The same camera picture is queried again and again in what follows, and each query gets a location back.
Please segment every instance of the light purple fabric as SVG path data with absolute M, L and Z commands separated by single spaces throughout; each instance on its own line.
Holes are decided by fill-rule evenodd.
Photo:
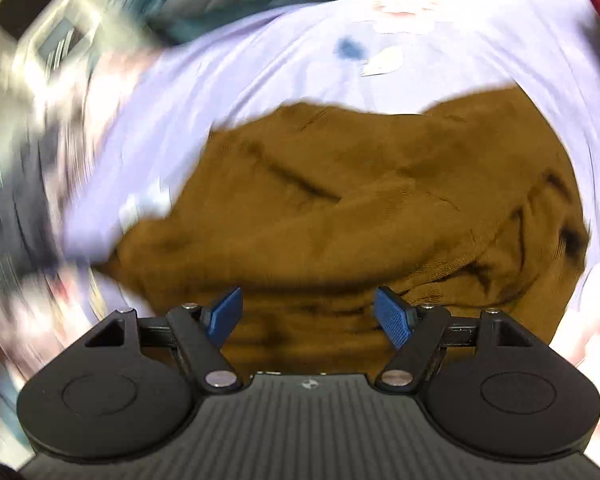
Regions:
M 66 256 L 105 260 L 130 194 L 159 180 L 175 199 L 213 124 L 299 100 L 415 113 L 517 82 L 571 156 L 591 233 L 587 267 L 600 262 L 600 33 L 589 1 L 478 0 L 421 35 L 378 34 L 373 23 L 356 22 L 360 1 L 266 12 L 164 54 L 112 125 L 91 181 L 66 215 Z M 400 44 L 403 65 L 361 77 L 361 62 L 338 52 L 343 38 L 370 56 Z

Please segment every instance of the blue stain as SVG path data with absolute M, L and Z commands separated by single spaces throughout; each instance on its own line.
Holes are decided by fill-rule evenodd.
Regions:
M 351 38 L 340 38 L 336 54 L 340 59 L 362 61 L 366 59 L 365 47 Z

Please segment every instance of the brown sweater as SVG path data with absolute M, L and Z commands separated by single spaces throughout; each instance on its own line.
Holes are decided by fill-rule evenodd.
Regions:
M 297 104 L 213 132 L 171 215 L 104 271 L 158 313 L 241 286 L 223 352 L 243 374 L 375 374 L 392 352 L 377 286 L 456 315 L 497 305 L 549 341 L 587 240 L 567 154 L 510 88 L 422 115 Z

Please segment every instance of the ribbed black surface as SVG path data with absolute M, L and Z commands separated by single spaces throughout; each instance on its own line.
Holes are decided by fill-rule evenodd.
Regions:
M 497 463 L 448 443 L 413 399 L 364 376 L 268 376 L 211 398 L 162 450 L 131 462 L 76 465 L 39 455 L 30 480 L 598 480 L 583 456 Z

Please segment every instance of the triangular cutout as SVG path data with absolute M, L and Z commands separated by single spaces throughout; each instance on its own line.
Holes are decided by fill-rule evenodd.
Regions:
M 90 339 L 87 348 L 102 346 L 122 346 L 125 343 L 125 322 L 121 319 L 111 321 L 103 330 Z
M 531 341 L 524 337 L 518 330 L 506 321 L 495 322 L 496 345 L 497 346 L 531 346 Z

